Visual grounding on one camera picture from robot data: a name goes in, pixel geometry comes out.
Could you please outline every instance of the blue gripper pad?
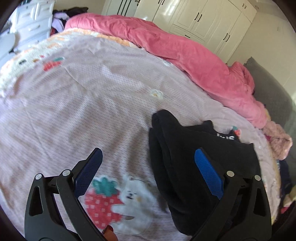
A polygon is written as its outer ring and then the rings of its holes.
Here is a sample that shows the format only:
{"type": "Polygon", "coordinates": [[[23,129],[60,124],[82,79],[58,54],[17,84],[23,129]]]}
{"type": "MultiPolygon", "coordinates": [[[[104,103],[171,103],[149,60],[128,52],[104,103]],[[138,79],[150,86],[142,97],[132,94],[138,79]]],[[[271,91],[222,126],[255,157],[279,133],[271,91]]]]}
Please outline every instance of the blue gripper pad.
{"type": "Polygon", "coordinates": [[[194,161],[211,194],[220,200],[223,196],[223,181],[201,149],[195,151],[194,161]]]}
{"type": "Polygon", "coordinates": [[[96,172],[101,166],[103,162],[103,153],[101,149],[96,148],[84,162],[86,162],[86,164],[74,180],[74,195],[76,198],[85,194],[96,172]]]}

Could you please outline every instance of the metal screw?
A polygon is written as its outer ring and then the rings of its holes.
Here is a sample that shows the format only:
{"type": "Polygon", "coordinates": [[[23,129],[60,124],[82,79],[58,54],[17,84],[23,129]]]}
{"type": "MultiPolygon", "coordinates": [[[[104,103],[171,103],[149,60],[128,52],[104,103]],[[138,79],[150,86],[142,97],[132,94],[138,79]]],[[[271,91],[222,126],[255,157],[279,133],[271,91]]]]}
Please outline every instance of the metal screw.
{"type": "Polygon", "coordinates": [[[261,177],[258,176],[258,175],[255,175],[255,179],[256,179],[257,181],[260,181],[260,180],[261,180],[261,177]]]}
{"type": "Polygon", "coordinates": [[[42,174],[38,173],[38,174],[35,176],[35,179],[36,179],[36,180],[39,180],[41,177],[42,177],[42,174]]]}
{"type": "Polygon", "coordinates": [[[63,176],[68,176],[69,174],[71,173],[71,171],[70,170],[64,170],[63,171],[63,176]]]}
{"type": "Polygon", "coordinates": [[[227,176],[230,176],[230,177],[233,177],[234,176],[234,172],[233,171],[228,171],[226,174],[227,174],[227,176]]]}

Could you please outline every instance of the pink blanket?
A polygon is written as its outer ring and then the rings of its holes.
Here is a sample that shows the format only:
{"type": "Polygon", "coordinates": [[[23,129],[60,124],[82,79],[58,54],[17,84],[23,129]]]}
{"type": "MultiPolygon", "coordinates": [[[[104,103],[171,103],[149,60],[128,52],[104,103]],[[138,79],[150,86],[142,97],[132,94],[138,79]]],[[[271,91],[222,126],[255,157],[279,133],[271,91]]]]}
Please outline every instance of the pink blanket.
{"type": "Polygon", "coordinates": [[[201,44],[164,32],[154,23],[138,18],[85,13],[71,18],[65,26],[67,28],[89,29],[143,47],[150,54],[186,71],[209,96],[245,117],[255,127],[263,128],[266,124],[264,105],[252,96],[254,80],[239,62],[228,68],[201,44]]]}

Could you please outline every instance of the white round table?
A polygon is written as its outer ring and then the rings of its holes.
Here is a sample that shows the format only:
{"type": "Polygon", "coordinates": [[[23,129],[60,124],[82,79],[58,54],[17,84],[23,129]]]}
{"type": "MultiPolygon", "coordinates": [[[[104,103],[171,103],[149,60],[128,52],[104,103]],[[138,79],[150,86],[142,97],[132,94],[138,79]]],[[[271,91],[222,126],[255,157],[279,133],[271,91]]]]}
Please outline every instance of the white round table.
{"type": "Polygon", "coordinates": [[[13,56],[14,53],[9,52],[15,44],[15,34],[0,35],[0,68],[13,56]]]}

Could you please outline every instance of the white dresser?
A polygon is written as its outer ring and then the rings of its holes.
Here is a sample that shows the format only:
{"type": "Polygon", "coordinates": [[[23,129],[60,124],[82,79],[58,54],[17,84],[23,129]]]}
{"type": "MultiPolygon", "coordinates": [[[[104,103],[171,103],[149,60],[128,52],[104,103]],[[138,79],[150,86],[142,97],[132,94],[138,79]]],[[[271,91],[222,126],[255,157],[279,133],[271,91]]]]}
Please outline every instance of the white dresser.
{"type": "Polygon", "coordinates": [[[16,37],[14,52],[26,50],[50,36],[53,7],[54,0],[32,0],[16,8],[9,18],[10,33],[16,37]]]}
{"type": "Polygon", "coordinates": [[[135,17],[199,42],[227,63],[256,13],[248,0],[141,0],[135,17]]]}

